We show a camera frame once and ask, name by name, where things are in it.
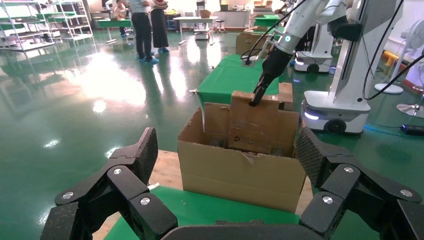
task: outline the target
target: open cardboard box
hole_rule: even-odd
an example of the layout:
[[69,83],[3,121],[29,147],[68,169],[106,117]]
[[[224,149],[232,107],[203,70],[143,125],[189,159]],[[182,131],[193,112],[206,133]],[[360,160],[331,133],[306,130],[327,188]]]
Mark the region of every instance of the open cardboard box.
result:
[[[246,51],[249,51],[256,43],[256,41],[261,37],[262,34],[257,34],[255,32],[245,32],[243,31],[239,35],[235,37],[235,53],[236,54],[244,54]],[[256,45],[256,49],[261,49],[266,41],[266,37],[262,38],[261,41],[258,42]],[[266,47],[267,50],[271,49],[271,45],[269,44]],[[260,56],[261,58],[265,58],[267,55],[266,51]]]
[[191,117],[178,137],[183,189],[294,213],[306,177],[293,158],[299,113],[275,96],[250,107],[252,96],[235,91],[231,105],[204,104],[204,123],[201,108]]

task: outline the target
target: green tabletop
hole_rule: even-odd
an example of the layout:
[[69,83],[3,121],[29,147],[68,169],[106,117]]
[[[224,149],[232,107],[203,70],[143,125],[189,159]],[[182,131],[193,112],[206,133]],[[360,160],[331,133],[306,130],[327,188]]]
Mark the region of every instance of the green tabletop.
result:
[[255,17],[255,26],[267,26],[271,27],[273,26],[278,20],[280,20],[280,17],[277,15],[265,15],[261,17]]
[[[277,27],[278,28],[278,30],[280,31],[280,32],[284,32],[284,27],[283,26],[279,26],[279,27]],[[273,27],[269,32],[268,32],[268,34],[273,34],[274,33],[274,31],[275,31],[275,27]],[[254,31],[254,32],[252,32],[253,34],[264,34],[265,33],[265,31]]]
[[[235,202],[213,196],[160,186],[151,191],[178,218],[178,226],[213,225],[216,220],[250,222],[263,220],[266,224],[297,224],[299,216],[285,211]],[[138,240],[121,217],[105,240]]]
[[114,27],[131,27],[131,20],[122,19],[111,21],[110,19],[97,20],[100,28],[114,28]]
[[[1,26],[0,26],[0,29],[1,30],[11,30],[11,29],[13,29],[13,26],[11,25],[11,24],[0,24]],[[15,29],[22,29],[22,28],[24,28],[25,26],[22,24],[22,23],[19,23],[19,24],[15,24],[14,25],[14,28]]]
[[[230,104],[231,94],[234,91],[252,93],[262,72],[262,61],[263,59],[260,59],[255,67],[243,67],[240,55],[225,56],[198,87],[197,93],[201,104],[205,102]],[[266,90],[266,94],[278,93],[278,81],[273,81]]]

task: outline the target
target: glossy floor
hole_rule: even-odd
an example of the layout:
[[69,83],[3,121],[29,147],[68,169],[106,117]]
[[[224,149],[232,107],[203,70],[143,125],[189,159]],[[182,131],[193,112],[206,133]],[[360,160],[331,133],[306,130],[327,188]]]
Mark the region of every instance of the glossy floor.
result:
[[[113,35],[119,38],[119,32]],[[187,43],[178,46],[179,34],[170,33],[171,51],[156,55],[160,63],[153,67],[135,60],[131,42],[106,44],[105,31],[96,32],[95,41],[75,45],[1,51],[0,239],[38,239],[56,194],[98,170],[115,148],[136,142],[144,128],[156,128],[160,149],[176,151],[178,133],[200,105],[188,90],[197,88],[222,56],[235,52],[236,35],[217,37],[210,46],[187,33]],[[331,79],[292,69],[280,77],[293,83],[297,111],[304,91],[326,90]],[[396,109],[396,104],[417,99],[409,92],[380,96],[370,102],[369,121],[424,125]],[[424,195],[421,138],[376,125],[361,136],[318,135]],[[340,226],[357,222],[357,217],[351,219]]]

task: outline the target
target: wooden table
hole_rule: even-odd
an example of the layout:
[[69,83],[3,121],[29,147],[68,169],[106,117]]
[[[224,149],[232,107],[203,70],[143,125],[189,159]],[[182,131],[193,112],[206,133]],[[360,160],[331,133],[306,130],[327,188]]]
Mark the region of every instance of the wooden table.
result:
[[179,20],[179,33],[181,34],[181,41],[178,43],[179,45],[182,45],[186,43],[186,40],[183,38],[183,27],[182,24],[212,24],[212,33],[211,33],[211,41],[210,45],[213,45],[214,42],[214,21],[217,19],[217,16],[211,16],[208,18],[201,18],[199,16],[180,16],[176,17],[173,20]]

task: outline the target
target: black skirt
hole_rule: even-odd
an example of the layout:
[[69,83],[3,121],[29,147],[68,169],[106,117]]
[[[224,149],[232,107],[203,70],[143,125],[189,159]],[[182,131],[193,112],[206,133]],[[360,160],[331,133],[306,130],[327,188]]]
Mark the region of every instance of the black skirt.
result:
[[168,45],[167,18],[162,9],[153,9],[150,12],[151,28],[153,30],[153,47],[165,48]]

